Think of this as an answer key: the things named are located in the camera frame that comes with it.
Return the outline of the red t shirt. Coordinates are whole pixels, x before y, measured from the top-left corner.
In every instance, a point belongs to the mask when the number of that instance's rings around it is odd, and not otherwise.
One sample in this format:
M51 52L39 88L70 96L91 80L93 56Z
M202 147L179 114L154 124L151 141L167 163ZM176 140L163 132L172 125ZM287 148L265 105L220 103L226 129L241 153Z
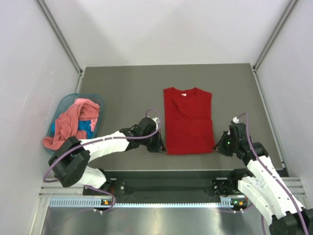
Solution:
M169 155L206 154L215 145L212 93L199 88L163 90L166 147Z

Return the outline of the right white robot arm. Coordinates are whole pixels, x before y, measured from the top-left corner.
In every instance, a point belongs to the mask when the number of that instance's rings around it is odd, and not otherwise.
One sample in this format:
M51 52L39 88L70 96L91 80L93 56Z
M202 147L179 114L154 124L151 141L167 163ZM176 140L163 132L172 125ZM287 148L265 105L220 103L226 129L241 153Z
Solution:
M227 176L221 195L244 194L260 212L272 235L311 235L313 211L288 189L263 145L252 142L244 123L231 123L213 148L216 152L242 160L245 168Z

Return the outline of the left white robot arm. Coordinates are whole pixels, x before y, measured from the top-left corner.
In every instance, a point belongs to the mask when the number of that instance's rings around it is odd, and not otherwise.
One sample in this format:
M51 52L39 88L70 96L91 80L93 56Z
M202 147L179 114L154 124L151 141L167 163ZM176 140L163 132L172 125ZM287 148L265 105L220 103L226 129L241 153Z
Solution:
M144 117L139 124L110 135L91 140L70 137L55 151L48 164L63 187L81 184L95 188L100 194L106 194L111 188L110 180L103 169L89 167L89 162L112 153L133 150L141 145L151 153L166 152L160 124L158 117Z

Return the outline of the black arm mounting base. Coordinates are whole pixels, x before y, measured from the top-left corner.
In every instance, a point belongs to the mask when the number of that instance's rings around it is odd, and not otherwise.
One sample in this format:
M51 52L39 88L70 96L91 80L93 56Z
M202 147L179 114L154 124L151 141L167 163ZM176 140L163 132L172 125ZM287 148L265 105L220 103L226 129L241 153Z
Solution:
M216 202L241 195L238 183L249 176L237 170L106 171L107 190L119 203Z

